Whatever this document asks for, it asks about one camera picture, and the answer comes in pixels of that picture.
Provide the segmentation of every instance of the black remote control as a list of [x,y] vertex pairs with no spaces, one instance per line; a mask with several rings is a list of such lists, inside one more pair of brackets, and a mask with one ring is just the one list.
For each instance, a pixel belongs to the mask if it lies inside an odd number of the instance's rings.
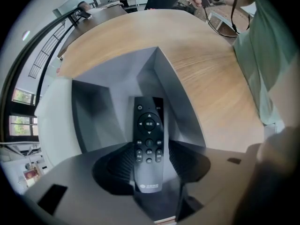
[[133,141],[135,190],[155,193],[162,189],[164,168],[164,107],[158,97],[135,97]]

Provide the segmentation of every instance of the black cable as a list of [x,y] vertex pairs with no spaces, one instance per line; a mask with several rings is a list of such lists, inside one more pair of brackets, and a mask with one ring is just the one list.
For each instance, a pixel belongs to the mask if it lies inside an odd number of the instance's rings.
[[210,22],[210,20],[209,20],[209,18],[208,18],[208,16],[207,16],[207,12],[206,12],[206,9],[205,8],[203,8],[204,9],[204,11],[205,11],[205,16],[206,16],[206,20],[207,20],[207,22],[208,22],[208,25],[217,33],[217,34],[219,34],[219,35],[221,35],[221,36],[223,36],[223,37],[226,37],[226,38],[236,38],[238,35],[236,35],[236,36],[229,36],[229,35],[224,35],[224,34],[222,34],[222,33],[220,33],[217,29],[215,29],[215,27],[211,24],[211,22]]
[[238,30],[237,30],[235,24],[233,23],[233,13],[234,13],[234,10],[235,10],[235,7],[236,7],[237,2],[238,2],[238,0],[234,0],[234,1],[233,1],[232,10],[231,10],[231,23],[232,23],[232,28],[233,28],[233,30],[234,30],[237,34],[239,34],[239,32],[238,32]]

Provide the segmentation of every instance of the wooden table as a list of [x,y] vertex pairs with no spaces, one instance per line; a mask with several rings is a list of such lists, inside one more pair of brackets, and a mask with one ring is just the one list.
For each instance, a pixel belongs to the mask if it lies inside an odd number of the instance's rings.
[[124,9],[122,9],[119,5],[108,7],[99,11],[98,13],[94,13],[92,18],[84,19],[81,21],[77,27],[74,28],[70,36],[67,38],[63,46],[61,47],[58,57],[61,57],[67,50],[68,46],[78,39],[82,34],[86,33],[87,31],[91,30],[92,28],[98,26],[101,23],[104,23],[112,18],[117,16],[121,16],[127,14]]
[[184,11],[146,10],[98,25],[69,46],[60,75],[76,77],[116,56],[154,46],[172,63],[207,147],[244,152],[263,141],[263,125],[233,48]]

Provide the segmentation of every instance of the green shirt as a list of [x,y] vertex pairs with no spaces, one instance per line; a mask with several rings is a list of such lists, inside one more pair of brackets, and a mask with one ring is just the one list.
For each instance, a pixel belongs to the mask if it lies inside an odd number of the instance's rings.
[[233,47],[250,87],[261,121],[280,119],[268,92],[290,66],[298,51],[287,26],[268,0],[255,0],[250,28],[239,34]]

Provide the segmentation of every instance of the railing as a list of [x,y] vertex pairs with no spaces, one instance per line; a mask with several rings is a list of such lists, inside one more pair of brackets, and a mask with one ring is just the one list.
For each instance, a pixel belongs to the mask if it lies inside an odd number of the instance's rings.
[[[70,31],[70,29],[73,26],[77,26],[77,21],[74,21],[72,18],[72,15],[76,11],[82,11],[80,8],[76,8],[61,17],[55,19],[53,22],[45,26],[41,31],[39,31],[28,43],[27,45],[22,49],[22,51],[19,53],[17,58],[15,59],[14,63],[12,64],[9,73],[5,79],[3,89],[0,95],[0,141],[1,142],[20,142],[20,141],[31,141],[31,142],[38,142],[38,136],[32,135],[32,136],[13,136],[9,132],[9,117],[14,116],[23,116],[23,117],[29,117],[34,118],[34,111],[39,103],[40,99],[40,92],[42,88],[42,83],[46,74],[46,70],[48,68],[48,65],[50,63],[51,57],[54,55],[55,50],[57,49],[60,42],[63,40],[63,38],[66,36],[66,34]],[[38,83],[37,87],[37,93],[36,93],[36,101],[34,105],[28,105],[28,104],[22,104],[18,102],[13,101],[13,94],[15,91],[15,86],[17,83],[17,80],[20,76],[20,73],[29,58],[30,54],[34,51],[36,46],[41,42],[41,40],[55,28],[58,24],[60,24],[65,19],[69,18],[72,25],[63,33],[59,32],[59,36],[57,37],[57,41],[55,41],[55,44],[52,44],[49,47],[49,51],[45,52],[47,54],[47,58],[45,59],[45,65],[42,68],[41,77]]]
[[48,39],[48,41],[43,46],[42,50],[39,52],[37,58],[35,59],[30,72],[28,74],[28,77],[32,77],[34,79],[37,78],[37,75],[42,69],[42,67],[45,65],[50,53],[52,52],[54,46],[57,44],[61,36],[63,35],[65,25],[61,25],[54,33],[53,35]]

